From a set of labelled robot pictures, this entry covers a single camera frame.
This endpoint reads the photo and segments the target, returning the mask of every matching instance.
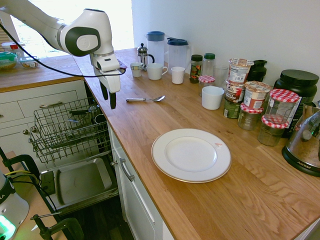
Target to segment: green light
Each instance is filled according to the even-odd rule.
[[[5,236],[4,240],[8,240],[14,235],[15,231],[16,226],[6,219],[5,216],[0,215],[0,238]]]

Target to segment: dish rack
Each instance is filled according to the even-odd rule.
[[[111,151],[107,120],[93,97],[34,111],[29,143],[42,163],[69,155],[94,159]]]

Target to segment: white plate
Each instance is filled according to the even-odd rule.
[[[226,174],[231,166],[227,145],[199,129],[176,129],[159,136],[151,154],[163,173],[188,183],[213,181]]]

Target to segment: white cabinet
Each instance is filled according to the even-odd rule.
[[[34,111],[41,105],[85,98],[87,93],[83,80],[0,93],[0,147],[5,153],[14,151],[16,155],[30,155],[40,172],[55,167],[54,162],[41,163],[28,142],[35,121]]]
[[[173,240],[156,206],[108,126],[122,214],[136,240]]]

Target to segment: spoon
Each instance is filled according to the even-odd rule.
[[[165,96],[159,96],[155,99],[149,99],[149,98],[127,98],[126,101],[127,102],[145,102],[147,100],[151,100],[154,102],[160,102],[161,100],[163,100],[165,98]]]

